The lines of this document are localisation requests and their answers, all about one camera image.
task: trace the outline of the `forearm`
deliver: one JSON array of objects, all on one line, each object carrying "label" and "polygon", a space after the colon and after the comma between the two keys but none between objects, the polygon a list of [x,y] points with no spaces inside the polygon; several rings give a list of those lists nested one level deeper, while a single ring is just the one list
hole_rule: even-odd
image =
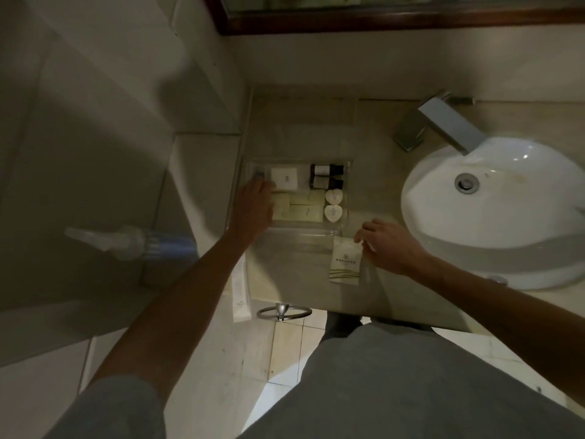
[{"label": "forearm", "polygon": [[585,402],[585,319],[428,256],[409,276],[477,320],[527,364]]},{"label": "forearm", "polygon": [[214,315],[229,275],[247,242],[226,233],[176,284],[157,296],[130,325],[92,382],[135,375],[166,403]]}]

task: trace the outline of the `heart-shaped soap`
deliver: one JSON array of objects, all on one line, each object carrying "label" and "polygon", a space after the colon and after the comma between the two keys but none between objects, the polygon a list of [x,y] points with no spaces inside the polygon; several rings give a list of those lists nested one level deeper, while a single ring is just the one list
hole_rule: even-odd
[{"label": "heart-shaped soap", "polygon": [[339,205],[343,200],[343,191],[341,190],[329,190],[325,193],[325,198],[332,205]]},{"label": "heart-shaped soap", "polygon": [[325,207],[325,217],[330,222],[335,223],[341,218],[341,214],[343,214],[343,209],[339,205],[327,205]]}]

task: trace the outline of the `sink drain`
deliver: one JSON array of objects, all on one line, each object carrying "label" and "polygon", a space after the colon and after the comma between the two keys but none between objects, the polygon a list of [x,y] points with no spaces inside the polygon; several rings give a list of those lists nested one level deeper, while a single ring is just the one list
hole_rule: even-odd
[{"label": "sink drain", "polygon": [[472,174],[459,174],[455,177],[455,189],[462,194],[473,194],[479,189],[479,180]]}]

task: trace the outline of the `shirt sleeve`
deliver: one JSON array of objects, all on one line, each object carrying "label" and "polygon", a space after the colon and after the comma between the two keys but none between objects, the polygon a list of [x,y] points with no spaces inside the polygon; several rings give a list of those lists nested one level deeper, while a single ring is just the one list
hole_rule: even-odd
[{"label": "shirt sleeve", "polygon": [[151,384],[112,376],[90,385],[44,439],[165,439],[165,417]]}]

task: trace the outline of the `dark pants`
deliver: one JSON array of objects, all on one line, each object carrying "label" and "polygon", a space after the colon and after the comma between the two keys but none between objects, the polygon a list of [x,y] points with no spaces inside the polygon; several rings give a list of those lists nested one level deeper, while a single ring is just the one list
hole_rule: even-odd
[{"label": "dark pants", "polygon": [[[382,317],[372,317],[372,321],[388,325],[397,325],[399,327],[414,328],[421,331],[433,331],[429,325],[417,324],[414,322],[402,322],[400,320],[385,319]],[[342,314],[340,312],[327,311],[327,322],[325,324],[325,334],[319,343],[327,339],[345,338],[349,336],[356,328],[362,326],[362,316],[353,316],[351,314]]]}]

